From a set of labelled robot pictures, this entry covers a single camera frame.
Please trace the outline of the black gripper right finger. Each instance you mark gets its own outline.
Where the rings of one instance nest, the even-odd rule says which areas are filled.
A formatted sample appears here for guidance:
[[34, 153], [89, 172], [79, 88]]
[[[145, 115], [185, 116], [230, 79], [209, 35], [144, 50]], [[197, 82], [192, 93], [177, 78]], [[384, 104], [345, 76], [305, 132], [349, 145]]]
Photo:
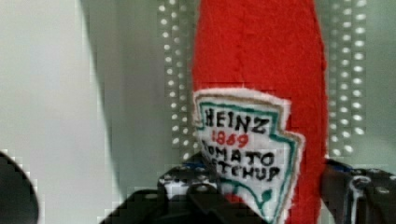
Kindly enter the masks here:
[[335, 224], [396, 224], [395, 174], [327, 160], [321, 199]]

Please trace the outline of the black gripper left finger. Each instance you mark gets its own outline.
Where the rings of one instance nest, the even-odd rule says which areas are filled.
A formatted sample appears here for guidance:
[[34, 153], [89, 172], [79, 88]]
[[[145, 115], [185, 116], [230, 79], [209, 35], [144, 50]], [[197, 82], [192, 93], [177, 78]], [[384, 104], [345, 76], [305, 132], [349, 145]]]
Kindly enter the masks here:
[[174, 200], [186, 196], [189, 187], [202, 184], [218, 188], [216, 175], [206, 166], [203, 155], [196, 153], [161, 175], [157, 188], [168, 200]]

